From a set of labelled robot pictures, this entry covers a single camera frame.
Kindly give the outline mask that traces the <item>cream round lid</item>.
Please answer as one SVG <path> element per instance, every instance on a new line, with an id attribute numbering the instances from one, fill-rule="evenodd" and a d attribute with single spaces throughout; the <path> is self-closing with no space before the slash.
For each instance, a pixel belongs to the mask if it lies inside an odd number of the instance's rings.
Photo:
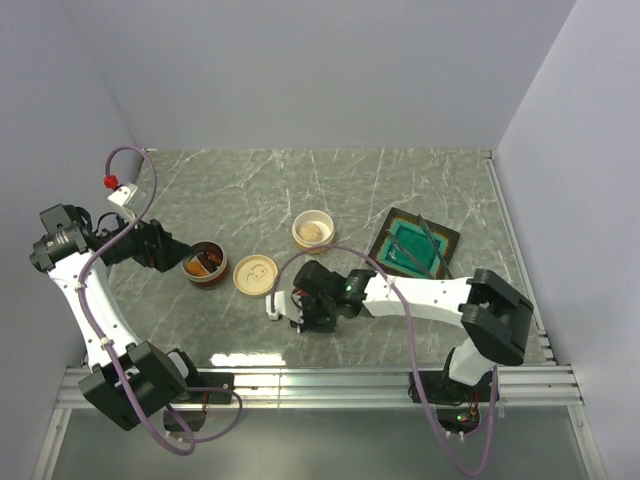
<path id="1" fill-rule="evenodd" d="M 233 271 L 237 290 L 249 297 L 262 297 L 271 292 L 279 270 L 276 263 L 261 254 L 241 259 Z"/>

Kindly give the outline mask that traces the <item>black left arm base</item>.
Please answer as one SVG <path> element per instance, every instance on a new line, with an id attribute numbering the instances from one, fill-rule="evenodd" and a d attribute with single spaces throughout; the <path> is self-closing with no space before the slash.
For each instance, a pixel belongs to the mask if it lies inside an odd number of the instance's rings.
<path id="1" fill-rule="evenodd" d="M 193 432 L 199 432 L 205 425 L 209 408 L 214 405 L 229 405 L 234 389 L 234 374 L 229 372 L 199 372 L 195 380 L 188 380 L 191 387 L 206 387 L 203 391 L 187 391 L 179 397 L 179 404 L 191 406 L 181 411 L 180 416 Z"/>

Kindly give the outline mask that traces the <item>red-brown sausage piece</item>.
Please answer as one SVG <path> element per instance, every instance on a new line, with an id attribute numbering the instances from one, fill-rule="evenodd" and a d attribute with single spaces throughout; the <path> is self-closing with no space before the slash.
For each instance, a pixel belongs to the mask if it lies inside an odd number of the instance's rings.
<path id="1" fill-rule="evenodd" d="M 210 249 L 208 251 L 208 256 L 216 265 L 221 265 L 223 263 L 224 254 L 220 250 Z"/>

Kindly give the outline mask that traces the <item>beige steamed bun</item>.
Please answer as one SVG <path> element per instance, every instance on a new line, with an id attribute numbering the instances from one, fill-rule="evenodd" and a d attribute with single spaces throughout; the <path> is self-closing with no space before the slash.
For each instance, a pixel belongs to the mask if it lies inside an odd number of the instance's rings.
<path id="1" fill-rule="evenodd" d="M 314 223 L 308 222 L 299 228 L 298 235 L 301 240 L 308 243 L 320 242 L 323 239 L 322 228 Z"/>

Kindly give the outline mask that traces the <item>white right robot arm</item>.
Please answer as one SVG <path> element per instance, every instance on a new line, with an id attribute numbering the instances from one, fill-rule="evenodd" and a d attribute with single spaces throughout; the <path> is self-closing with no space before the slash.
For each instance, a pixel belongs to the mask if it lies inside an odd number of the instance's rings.
<path id="1" fill-rule="evenodd" d="M 494 366 L 524 362 L 532 303 L 495 272 L 424 279 L 355 269 L 348 276 L 308 261 L 293 280 L 291 322 L 299 331 L 334 332 L 340 317 L 391 317 L 405 313 L 462 329 L 465 340 L 448 354 L 442 373 L 427 383 L 433 403 L 455 405 L 478 389 Z"/>

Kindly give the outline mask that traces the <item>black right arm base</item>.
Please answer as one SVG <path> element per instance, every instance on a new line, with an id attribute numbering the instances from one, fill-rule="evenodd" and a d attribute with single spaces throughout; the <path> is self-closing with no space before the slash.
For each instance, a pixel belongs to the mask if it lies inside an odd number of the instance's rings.
<path id="1" fill-rule="evenodd" d="M 440 371 L 421 370 L 419 374 L 430 404 L 460 406 L 472 399 L 479 403 L 490 401 L 493 380 L 491 371 L 486 372 L 474 386 L 450 380 Z"/>

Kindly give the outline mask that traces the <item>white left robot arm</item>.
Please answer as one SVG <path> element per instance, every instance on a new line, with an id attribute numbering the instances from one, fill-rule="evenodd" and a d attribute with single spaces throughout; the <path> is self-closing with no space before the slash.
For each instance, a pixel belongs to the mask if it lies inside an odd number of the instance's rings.
<path id="1" fill-rule="evenodd" d="M 30 261 L 65 296 L 81 330 L 90 375 L 82 379 L 83 397 L 125 431 L 140 419 L 136 399 L 151 416 L 176 400 L 190 402 L 203 379 L 188 355 L 163 352 L 131 330 L 110 290 L 107 269 L 129 259 L 166 272 L 191 253 L 152 220 L 135 227 L 119 220 L 114 230 L 95 232 L 82 207 L 55 205 L 40 214 L 45 235 L 33 246 Z"/>

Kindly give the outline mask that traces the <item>dark brown sausage piece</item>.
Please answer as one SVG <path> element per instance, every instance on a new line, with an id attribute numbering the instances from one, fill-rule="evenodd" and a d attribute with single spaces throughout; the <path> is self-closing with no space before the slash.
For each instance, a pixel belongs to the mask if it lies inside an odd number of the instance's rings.
<path id="1" fill-rule="evenodd" d="M 212 274 L 214 273 L 217 268 L 218 265 L 216 265 L 214 262 L 212 262 L 208 256 L 208 254 L 206 252 L 202 252 L 200 253 L 198 256 L 198 261 L 201 263 L 202 267 L 209 273 Z"/>

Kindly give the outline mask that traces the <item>orange fried chicken piece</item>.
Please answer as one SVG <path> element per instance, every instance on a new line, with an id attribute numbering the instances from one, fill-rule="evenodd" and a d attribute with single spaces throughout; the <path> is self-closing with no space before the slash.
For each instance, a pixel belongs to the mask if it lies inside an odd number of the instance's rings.
<path id="1" fill-rule="evenodd" d="M 186 272 L 194 277 L 205 277 L 209 273 L 202 267 L 201 263 L 197 260 L 190 261 L 186 264 L 185 267 Z"/>

